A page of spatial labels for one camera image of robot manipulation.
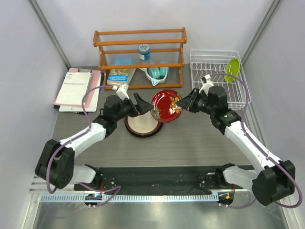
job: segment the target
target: white paper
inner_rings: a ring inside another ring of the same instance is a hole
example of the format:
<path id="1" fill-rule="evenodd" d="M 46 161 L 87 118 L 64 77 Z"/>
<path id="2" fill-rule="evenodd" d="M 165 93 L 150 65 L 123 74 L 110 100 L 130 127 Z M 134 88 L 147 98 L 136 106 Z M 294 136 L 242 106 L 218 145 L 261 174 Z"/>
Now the white paper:
<path id="1" fill-rule="evenodd" d="M 81 105 L 81 100 L 88 90 L 91 76 L 91 73 L 67 73 L 55 103 Z"/>

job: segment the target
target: floral plate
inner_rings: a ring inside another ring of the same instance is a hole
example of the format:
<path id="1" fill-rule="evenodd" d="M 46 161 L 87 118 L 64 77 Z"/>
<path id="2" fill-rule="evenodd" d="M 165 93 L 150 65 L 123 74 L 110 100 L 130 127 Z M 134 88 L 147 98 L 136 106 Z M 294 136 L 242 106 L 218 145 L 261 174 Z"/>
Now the floral plate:
<path id="1" fill-rule="evenodd" d="M 182 108 L 176 104 L 180 99 L 182 97 L 179 93 L 171 89 L 155 94 L 152 98 L 154 108 L 151 110 L 154 119 L 162 123 L 170 123 L 177 119 L 182 112 Z"/>

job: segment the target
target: white wire dish rack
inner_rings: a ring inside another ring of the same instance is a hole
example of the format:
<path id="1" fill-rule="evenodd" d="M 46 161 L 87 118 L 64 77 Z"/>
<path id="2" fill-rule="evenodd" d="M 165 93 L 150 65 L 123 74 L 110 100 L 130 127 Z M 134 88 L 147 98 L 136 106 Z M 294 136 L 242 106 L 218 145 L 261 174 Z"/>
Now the white wire dish rack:
<path id="1" fill-rule="evenodd" d="M 191 50 L 190 66 L 192 87 L 201 88 L 202 84 L 200 79 L 207 74 L 224 73 L 227 64 L 234 58 L 240 61 L 238 51 Z M 238 77 L 247 85 L 242 65 L 240 66 Z M 215 86 L 222 86 L 227 92 L 229 108 L 232 110 L 241 110 L 244 108 L 246 92 L 239 81 L 234 80 L 228 83 L 224 80 L 223 75 L 218 75 L 212 77 L 212 82 Z"/>

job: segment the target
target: green plate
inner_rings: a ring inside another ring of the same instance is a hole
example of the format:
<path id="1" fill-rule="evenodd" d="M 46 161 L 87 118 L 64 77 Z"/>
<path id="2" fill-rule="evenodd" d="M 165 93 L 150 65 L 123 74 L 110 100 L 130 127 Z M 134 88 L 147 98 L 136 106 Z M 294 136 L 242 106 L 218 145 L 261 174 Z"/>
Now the green plate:
<path id="1" fill-rule="evenodd" d="M 224 73 L 238 76 L 239 69 L 240 69 L 240 62 L 238 59 L 235 58 L 235 59 L 230 60 L 230 62 L 227 64 L 227 67 L 225 68 Z M 228 83 L 231 83 L 235 80 L 235 78 L 225 75 L 224 80 Z"/>

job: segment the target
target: wooden tabletop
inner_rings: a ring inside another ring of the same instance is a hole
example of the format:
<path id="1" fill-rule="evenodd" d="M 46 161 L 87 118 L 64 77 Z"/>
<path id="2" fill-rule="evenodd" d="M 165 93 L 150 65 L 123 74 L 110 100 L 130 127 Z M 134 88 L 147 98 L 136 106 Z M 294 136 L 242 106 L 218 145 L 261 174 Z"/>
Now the wooden tabletop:
<path id="1" fill-rule="evenodd" d="M 177 69 L 171 68 L 167 83 L 176 82 Z M 144 72 L 137 70 L 131 83 L 149 83 Z M 192 90 L 190 67 L 183 68 L 183 87 L 175 89 L 182 97 Z M 133 97 L 139 96 L 151 101 L 160 89 L 129 90 Z M 114 91 L 102 90 L 98 110 L 103 107 L 107 96 Z M 99 112 L 90 113 L 93 120 Z M 53 133 L 55 140 L 67 138 L 88 126 L 83 115 L 59 113 Z M 250 164 L 241 151 L 212 125 L 210 117 L 201 113 L 183 111 L 172 123 L 164 124 L 161 131 L 149 138 L 132 136 L 124 121 L 117 123 L 111 136 L 89 147 L 75 161 L 78 165 L 95 167 L 146 167 L 146 166 L 220 166 L 227 163 Z"/>

